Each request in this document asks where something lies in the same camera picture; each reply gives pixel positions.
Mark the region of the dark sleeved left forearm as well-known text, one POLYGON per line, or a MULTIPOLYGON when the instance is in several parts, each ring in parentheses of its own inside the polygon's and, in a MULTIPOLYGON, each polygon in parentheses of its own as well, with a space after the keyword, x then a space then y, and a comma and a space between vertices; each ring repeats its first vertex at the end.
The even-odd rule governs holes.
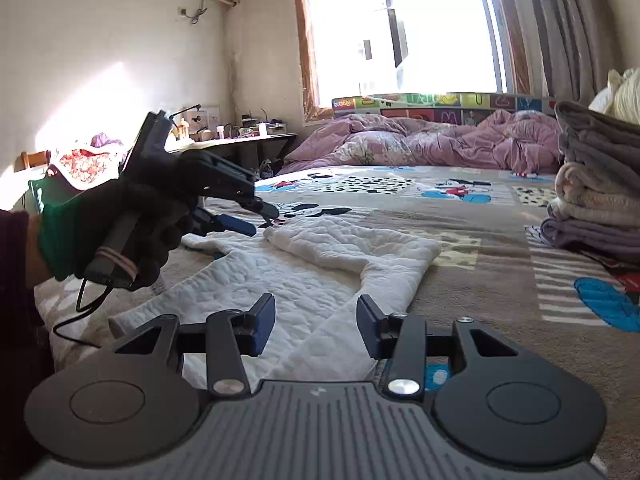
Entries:
POLYGON ((40 460, 25 403, 52 373, 48 335, 26 285, 28 213, 1 213, 1 477, 17 479, 40 460))

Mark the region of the black gloved left hand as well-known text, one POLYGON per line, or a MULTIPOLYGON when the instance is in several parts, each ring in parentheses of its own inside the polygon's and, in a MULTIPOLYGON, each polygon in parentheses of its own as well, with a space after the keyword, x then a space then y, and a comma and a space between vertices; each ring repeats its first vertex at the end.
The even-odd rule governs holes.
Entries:
POLYGON ((183 204, 155 188, 111 180, 64 204, 45 206, 38 249, 59 281, 72 274, 82 278, 100 249, 113 249, 134 265, 136 290, 157 281, 169 253, 192 228, 183 204))

